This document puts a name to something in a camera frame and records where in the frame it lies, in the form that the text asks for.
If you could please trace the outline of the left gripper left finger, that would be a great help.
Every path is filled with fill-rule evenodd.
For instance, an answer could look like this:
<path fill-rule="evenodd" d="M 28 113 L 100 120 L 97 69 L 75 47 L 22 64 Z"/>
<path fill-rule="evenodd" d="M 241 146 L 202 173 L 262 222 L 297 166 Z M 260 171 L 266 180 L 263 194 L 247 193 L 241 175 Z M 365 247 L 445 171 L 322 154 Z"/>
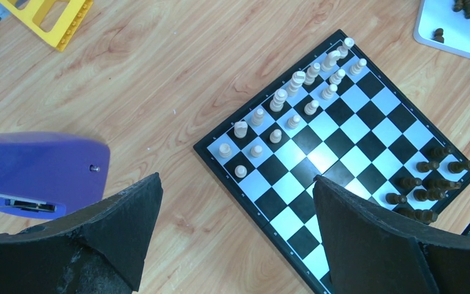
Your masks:
<path fill-rule="evenodd" d="M 154 173 L 72 214 L 0 234 L 0 293 L 132 293 L 162 203 Z"/>

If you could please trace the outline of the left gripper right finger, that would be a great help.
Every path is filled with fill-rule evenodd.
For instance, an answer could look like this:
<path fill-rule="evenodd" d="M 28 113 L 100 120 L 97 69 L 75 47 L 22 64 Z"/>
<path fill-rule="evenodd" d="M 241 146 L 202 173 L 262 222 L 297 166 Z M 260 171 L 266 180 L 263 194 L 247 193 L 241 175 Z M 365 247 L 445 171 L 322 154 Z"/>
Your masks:
<path fill-rule="evenodd" d="M 337 293 L 470 293 L 470 237 L 425 225 L 315 177 L 313 198 Z"/>

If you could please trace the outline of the black white chessboard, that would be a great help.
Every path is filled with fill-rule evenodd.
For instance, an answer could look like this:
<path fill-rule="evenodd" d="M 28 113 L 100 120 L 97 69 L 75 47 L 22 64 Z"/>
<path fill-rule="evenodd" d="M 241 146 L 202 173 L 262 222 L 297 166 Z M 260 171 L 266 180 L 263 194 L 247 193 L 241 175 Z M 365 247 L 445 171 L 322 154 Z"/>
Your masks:
<path fill-rule="evenodd" d="M 292 75 L 322 63 L 344 41 L 335 31 L 245 105 L 201 139 L 194 149 L 213 174 L 265 233 L 315 293 L 333 293 L 313 203 L 314 177 L 386 209 L 389 193 L 405 195 L 409 209 L 441 213 L 459 194 L 440 201 L 417 201 L 402 178 L 420 178 L 421 189 L 445 179 L 470 184 L 470 171 L 452 173 L 452 162 L 466 157 L 454 148 L 438 158 L 439 167 L 420 172 L 435 148 L 451 148 L 442 132 L 372 61 L 357 75 L 345 75 L 329 100 L 331 72 L 320 72 L 274 112 L 270 103 Z"/>

